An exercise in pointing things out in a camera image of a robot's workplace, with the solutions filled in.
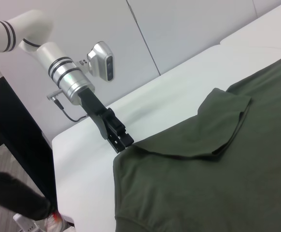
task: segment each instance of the shoe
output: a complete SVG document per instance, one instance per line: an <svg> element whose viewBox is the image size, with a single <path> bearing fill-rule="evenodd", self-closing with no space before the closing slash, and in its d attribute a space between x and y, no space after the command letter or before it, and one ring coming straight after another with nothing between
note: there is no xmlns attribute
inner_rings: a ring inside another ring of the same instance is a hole
<svg viewBox="0 0 281 232"><path fill-rule="evenodd" d="M51 215L45 219L45 229L47 232L62 232L67 227L67 221L62 218L58 211L51 213Z"/></svg>

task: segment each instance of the gray floor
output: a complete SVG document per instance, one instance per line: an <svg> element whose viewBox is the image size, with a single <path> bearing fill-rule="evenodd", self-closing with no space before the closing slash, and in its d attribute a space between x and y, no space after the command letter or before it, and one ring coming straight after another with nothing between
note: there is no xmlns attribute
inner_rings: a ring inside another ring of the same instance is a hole
<svg viewBox="0 0 281 232"><path fill-rule="evenodd" d="M42 195L25 170L4 145L0 147L0 171L10 173ZM0 207L0 232L18 232L20 230L13 220L14 215L14 212ZM41 229L44 229L44 221L39 221L37 224Z"/></svg>

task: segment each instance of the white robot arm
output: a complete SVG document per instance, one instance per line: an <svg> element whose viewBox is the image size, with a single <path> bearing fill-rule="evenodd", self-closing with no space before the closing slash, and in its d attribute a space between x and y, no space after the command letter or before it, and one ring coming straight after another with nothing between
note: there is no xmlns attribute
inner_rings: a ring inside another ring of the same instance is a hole
<svg viewBox="0 0 281 232"><path fill-rule="evenodd" d="M126 134L125 126L114 112L105 108L91 91L94 87L82 70L55 43L47 42L52 28L52 21L38 10L0 21L0 52L9 52L19 46L35 57L70 102L84 108L115 151L124 150L133 139ZM105 81L113 79L113 55L104 42L97 43L87 58L93 75ZM60 107L57 99L54 102Z"/></svg>
<svg viewBox="0 0 281 232"><path fill-rule="evenodd" d="M52 21L41 11L32 10L8 21L0 21L0 52L9 52L24 42L32 51L47 42Z"/></svg>

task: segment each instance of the silver cylindrical joint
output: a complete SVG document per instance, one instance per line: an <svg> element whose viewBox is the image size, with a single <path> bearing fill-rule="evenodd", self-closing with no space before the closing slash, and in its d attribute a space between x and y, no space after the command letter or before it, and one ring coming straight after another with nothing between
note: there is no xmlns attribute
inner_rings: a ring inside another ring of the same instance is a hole
<svg viewBox="0 0 281 232"><path fill-rule="evenodd" d="M62 89L64 95L74 105L79 105L78 92L86 87L95 91L94 85L85 74L74 64L70 57L65 56L55 43L45 43L36 52L36 58L48 70L48 75Z"/></svg>

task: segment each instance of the fabric fold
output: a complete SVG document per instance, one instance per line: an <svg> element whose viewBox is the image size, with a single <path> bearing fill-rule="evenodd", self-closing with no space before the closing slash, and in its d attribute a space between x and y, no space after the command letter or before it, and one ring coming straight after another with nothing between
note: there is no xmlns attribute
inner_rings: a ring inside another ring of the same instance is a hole
<svg viewBox="0 0 281 232"><path fill-rule="evenodd" d="M218 155L238 133L250 101L251 97L215 88L201 104L196 116L135 143L134 146L171 157Z"/></svg>

